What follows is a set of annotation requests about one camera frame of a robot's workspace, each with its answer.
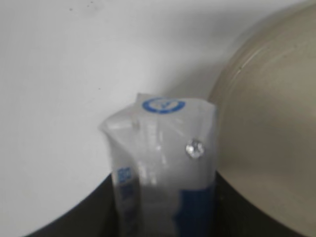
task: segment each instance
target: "plastic packaging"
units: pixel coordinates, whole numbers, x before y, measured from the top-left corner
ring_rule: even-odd
[[[216,108],[139,94],[103,124],[112,151],[121,237],[208,237]]]

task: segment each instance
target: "round container lid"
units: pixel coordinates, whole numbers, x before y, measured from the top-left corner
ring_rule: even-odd
[[[210,97],[219,172],[287,227],[316,233],[316,5],[251,39]]]

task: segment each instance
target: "clear plastic bag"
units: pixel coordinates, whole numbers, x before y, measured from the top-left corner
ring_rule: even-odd
[[[121,237],[208,237],[216,108],[139,94],[103,124],[112,151]]]

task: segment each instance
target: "black object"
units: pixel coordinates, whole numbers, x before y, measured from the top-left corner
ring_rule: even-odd
[[[302,237],[250,204],[221,175],[217,174],[216,182],[216,211],[211,236]],[[27,237],[118,236],[112,188],[109,176],[74,209]]]

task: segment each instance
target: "blue circular logo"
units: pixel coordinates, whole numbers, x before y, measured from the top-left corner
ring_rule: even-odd
[[[154,98],[143,103],[143,108],[151,113],[170,114],[185,107],[186,102],[168,98]]]

